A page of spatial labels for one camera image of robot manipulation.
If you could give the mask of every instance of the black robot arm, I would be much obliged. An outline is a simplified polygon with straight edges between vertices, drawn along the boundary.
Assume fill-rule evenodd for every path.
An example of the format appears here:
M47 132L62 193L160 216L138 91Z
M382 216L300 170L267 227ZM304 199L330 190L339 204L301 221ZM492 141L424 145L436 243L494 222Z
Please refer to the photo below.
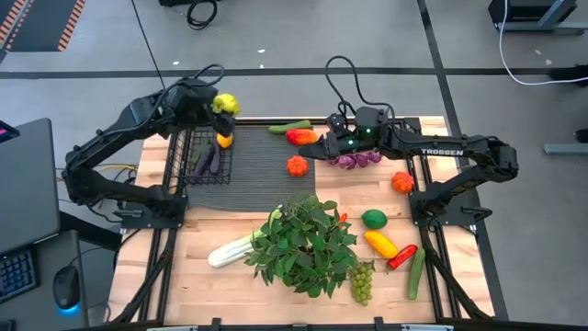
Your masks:
M96 131L96 137L66 155L62 177L72 202L91 207L102 199L124 200L145 205L156 216L174 217L182 205L161 185L142 188L119 183L104 178L94 167L127 144L154 134L167 138L187 128L212 126L230 135L235 109L224 109L217 94L210 83L182 78L165 90L133 100L114 124Z
M504 182L516 177L516 150L496 137L423 136L395 127L386 112L362 107L356 111L356 127L350 131L345 117L333 114L327 119L330 130L316 144L303 146L299 154L319 160L339 155L377 150L392 160L415 155L467 157L476 162L444 183L429 184L426 191L414 192L417 210L439 215L451 199L487 181Z

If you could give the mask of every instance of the leafy green plant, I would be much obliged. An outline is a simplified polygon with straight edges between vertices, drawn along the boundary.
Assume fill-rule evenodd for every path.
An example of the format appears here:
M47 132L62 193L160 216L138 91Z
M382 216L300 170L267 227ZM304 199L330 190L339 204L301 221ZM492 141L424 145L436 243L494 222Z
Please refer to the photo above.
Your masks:
M278 277L296 293L316 298L324 291L332 297L335 286L341 287L346 272L357 265L349 247L357 236L348 233L349 226L339 222L336 202L299 196L261 227L264 235L252 240L254 252L247 254L245 264L255 266L254 277L261 273L266 285Z

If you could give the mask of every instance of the yellow bell pepper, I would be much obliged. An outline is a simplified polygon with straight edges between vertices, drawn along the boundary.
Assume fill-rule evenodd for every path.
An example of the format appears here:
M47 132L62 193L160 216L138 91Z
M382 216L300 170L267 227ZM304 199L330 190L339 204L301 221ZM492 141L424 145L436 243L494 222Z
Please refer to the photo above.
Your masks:
M231 116L235 117L241 112L241 106L239 106L236 97L228 93L223 93L214 97L214 100L212 101L212 111L215 113L226 111L231 114Z
M393 258L398 255L398 248L390 241L384 234L378 231L367 231L364 233L367 242L372 246L382 257Z

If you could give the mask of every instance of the grape bunch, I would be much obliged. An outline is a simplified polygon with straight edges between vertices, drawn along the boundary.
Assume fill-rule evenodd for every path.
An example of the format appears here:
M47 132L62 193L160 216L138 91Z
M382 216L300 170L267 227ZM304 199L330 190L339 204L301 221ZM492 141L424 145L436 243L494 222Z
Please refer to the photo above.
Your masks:
M371 300L371 279L374 271L373 261L361 262L350 271L353 298L363 306L367 306Z

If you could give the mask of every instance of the black wire basket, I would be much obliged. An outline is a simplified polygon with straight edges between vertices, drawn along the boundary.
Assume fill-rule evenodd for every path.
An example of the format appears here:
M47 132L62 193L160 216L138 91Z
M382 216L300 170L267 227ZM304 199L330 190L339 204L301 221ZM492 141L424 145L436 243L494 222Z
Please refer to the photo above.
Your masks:
M231 183L232 167L232 144L228 148L220 149L220 171L217 175L212 175L208 169L202 176L193 175L196 168L194 154L198 153L201 148L213 144L217 139L217 133L211 127L196 127L182 132L178 137L178 147L183 150L179 170L176 172L178 185L186 187L188 185L227 185Z

